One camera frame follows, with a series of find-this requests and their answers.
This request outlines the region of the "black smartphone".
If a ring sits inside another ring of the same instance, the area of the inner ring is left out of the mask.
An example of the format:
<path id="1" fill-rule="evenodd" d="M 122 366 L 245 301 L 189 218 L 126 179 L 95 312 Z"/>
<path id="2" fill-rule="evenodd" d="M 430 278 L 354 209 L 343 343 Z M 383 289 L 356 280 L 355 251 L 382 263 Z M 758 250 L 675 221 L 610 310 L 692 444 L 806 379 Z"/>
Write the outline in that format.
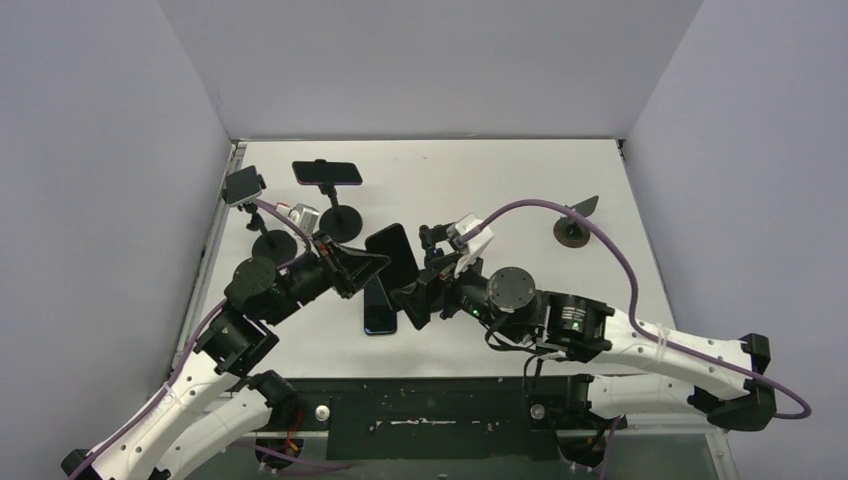
<path id="1" fill-rule="evenodd" d="M 364 245 L 369 253 L 387 256 L 390 263 L 378 274 L 386 294 L 414 283 L 419 268 L 405 228 L 393 223 L 368 236 Z"/>
<path id="2" fill-rule="evenodd" d="M 369 336 L 397 332 L 397 314 L 387 300 L 378 278 L 371 279 L 364 287 L 363 330 Z"/>

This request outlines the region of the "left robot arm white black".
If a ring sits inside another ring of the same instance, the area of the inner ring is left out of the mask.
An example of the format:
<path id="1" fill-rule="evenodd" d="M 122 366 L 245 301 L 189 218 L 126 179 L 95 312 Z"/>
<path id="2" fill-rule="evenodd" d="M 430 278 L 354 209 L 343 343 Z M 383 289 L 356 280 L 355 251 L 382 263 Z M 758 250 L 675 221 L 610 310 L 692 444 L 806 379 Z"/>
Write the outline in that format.
<path id="1" fill-rule="evenodd" d="M 253 371 L 279 341 L 272 327 L 329 290 L 353 297 L 390 263 L 323 233 L 309 244 L 282 266 L 267 257 L 241 262 L 158 392 L 110 437 L 71 451 L 65 475 L 183 479 L 242 436 L 295 422 L 296 390 L 273 370 Z"/>

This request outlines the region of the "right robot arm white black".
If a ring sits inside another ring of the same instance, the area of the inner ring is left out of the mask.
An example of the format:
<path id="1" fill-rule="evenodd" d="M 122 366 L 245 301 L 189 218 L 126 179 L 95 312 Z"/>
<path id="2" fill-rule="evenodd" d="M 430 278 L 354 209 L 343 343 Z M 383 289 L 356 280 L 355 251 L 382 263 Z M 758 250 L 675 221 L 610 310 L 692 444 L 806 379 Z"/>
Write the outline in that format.
<path id="1" fill-rule="evenodd" d="M 476 262 L 461 274 L 427 269 L 390 298 L 417 329 L 433 313 L 464 312 L 537 359 L 609 364 L 634 375 L 585 374 L 562 400 L 565 419 L 586 427 L 631 413 L 701 415 L 713 426 L 763 430 L 776 414 L 773 387 L 760 380 L 770 362 L 766 337 L 717 340 L 645 321 L 603 302 L 537 289 L 531 274 L 504 267 L 486 277 Z"/>

